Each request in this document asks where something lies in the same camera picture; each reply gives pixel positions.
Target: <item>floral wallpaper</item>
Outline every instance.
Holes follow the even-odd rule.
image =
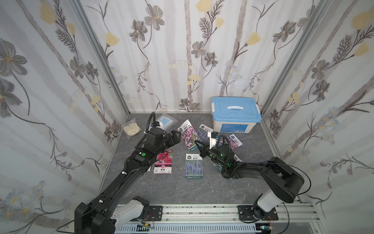
[[[328,233],[371,233],[374,4],[334,0],[288,75],[266,125]]]
[[[97,194],[125,115],[68,1],[0,20],[0,229],[51,233]]]
[[[210,112],[214,96],[262,106],[318,1],[81,3],[130,111]]]

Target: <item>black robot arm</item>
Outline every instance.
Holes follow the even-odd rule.
[[[292,203],[295,200],[304,184],[304,178],[299,173],[277,157],[264,162],[236,161],[228,139],[223,135],[220,137],[224,138],[223,143],[219,144],[218,139],[217,145],[213,147],[209,142],[195,141],[200,156],[209,156],[213,162],[221,165],[221,174],[227,179],[263,179],[271,189],[260,195],[253,204],[252,214],[255,218],[263,219],[276,205],[282,202]]]
[[[152,117],[153,128],[148,131]],[[159,125],[153,112],[148,119],[145,135],[135,147],[135,151],[125,160],[123,170],[119,175],[89,204],[81,203],[75,209],[74,232],[76,234],[114,233],[116,220],[110,218],[121,196],[157,161],[160,153],[181,140],[180,132],[171,131],[167,134],[156,126]]]

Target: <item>blue box lid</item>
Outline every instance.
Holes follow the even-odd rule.
[[[261,122],[262,116],[251,97],[214,97],[213,119],[221,122]]]

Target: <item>gray marble floor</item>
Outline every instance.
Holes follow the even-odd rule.
[[[186,119],[189,119],[195,129],[200,124],[213,127],[211,114],[170,114],[178,120],[171,130],[176,130]],[[147,124],[149,114],[130,114],[129,120],[136,121],[143,130]],[[270,159],[272,152],[267,143],[260,124],[256,124],[248,134],[235,134],[243,143],[234,150],[235,154],[244,162],[260,162]],[[123,134],[118,143],[113,160],[110,164],[103,188],[121,172],[123,163],[134,151],[134,146],[142,138],[138,133],[127,140]],[[146,172],[120,199],[120,203],[128,203],[133,197],[141,196],[153,204],[156,203],[253,203],[256,198],[269,190],[268,185],[259,179],[227,180],[209,158],[203,159],[202,179],[184,178],[186,153],[189,153],[183,141],[173,146],[174,155],[171,174],[153,174]]]

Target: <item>blue storage box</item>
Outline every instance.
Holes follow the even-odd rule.
[[[221,133],[249,133],[262,117],[251,97],[214,97],[213,129]]]

